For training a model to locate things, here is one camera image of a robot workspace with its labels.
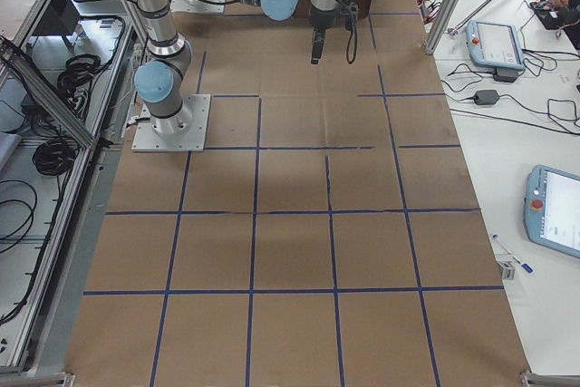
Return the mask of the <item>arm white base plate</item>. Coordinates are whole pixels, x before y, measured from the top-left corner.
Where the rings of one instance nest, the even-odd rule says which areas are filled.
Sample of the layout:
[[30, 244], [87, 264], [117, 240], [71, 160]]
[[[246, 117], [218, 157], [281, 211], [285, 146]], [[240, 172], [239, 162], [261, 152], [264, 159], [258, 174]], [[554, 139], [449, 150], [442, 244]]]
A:
[[143, 105], [133, 137], [135, 152], [201, 152], [205, 148], [210, 94], [190, 94], [183, 97], [180, 112], [167, 119], [156, 118]]

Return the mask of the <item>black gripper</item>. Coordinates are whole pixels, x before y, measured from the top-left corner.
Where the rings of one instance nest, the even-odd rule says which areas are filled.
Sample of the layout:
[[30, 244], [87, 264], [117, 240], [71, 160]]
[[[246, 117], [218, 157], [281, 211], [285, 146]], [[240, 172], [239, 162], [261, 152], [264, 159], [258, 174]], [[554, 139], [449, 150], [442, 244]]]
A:
[[310, 5], [309, 23], [314, 28], [311, 64], [318, 64], [320, 62], [324, 50], [325, 31], [335, 26], [339, 13], [339, 7], [331, 10], [321, 10], [314, 5]]

